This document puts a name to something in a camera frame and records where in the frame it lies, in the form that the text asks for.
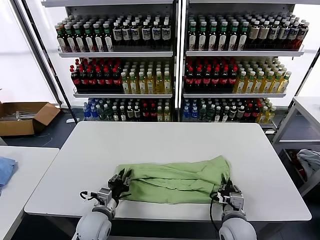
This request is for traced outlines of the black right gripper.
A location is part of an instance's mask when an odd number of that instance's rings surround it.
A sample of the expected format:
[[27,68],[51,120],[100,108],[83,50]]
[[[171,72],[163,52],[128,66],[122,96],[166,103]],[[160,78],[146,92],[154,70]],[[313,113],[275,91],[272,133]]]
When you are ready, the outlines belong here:
[[225,175],[221,175],[221,186],[220,191],[217,194],[218,202],[221,204],[241,204],[242,193],[238,187],[233,184],[230,178],[226,179]]

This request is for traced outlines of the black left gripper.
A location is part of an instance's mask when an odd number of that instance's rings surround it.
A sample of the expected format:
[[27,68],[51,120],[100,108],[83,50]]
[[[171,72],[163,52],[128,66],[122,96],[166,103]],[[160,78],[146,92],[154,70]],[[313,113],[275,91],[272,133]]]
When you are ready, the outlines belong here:
[[108,180],[109,189],[114,200],[119,200],[122,193],[129,191],[131,181],[132,170],[129,169],[125,172],[123,168],[119,173],[116,173],[112,178]]

